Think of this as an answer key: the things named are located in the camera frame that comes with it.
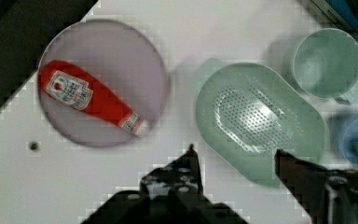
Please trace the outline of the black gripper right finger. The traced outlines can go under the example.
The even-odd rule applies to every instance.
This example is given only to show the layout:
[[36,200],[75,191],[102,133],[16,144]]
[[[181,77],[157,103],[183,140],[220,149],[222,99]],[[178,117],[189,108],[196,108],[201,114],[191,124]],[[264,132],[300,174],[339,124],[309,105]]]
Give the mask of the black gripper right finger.
[[358,171],[327,169],[279,149],[275,174],[312,224],[358,224]]

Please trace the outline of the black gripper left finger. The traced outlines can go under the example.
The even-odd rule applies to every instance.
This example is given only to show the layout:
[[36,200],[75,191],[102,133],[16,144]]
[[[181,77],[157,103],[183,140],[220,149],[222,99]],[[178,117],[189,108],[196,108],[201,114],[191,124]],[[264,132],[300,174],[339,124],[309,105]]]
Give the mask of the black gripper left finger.
[[81,224],[248,224],[224,203],[203,194],[193,145],[181,157],[140,180],[137,190],[111,196]]

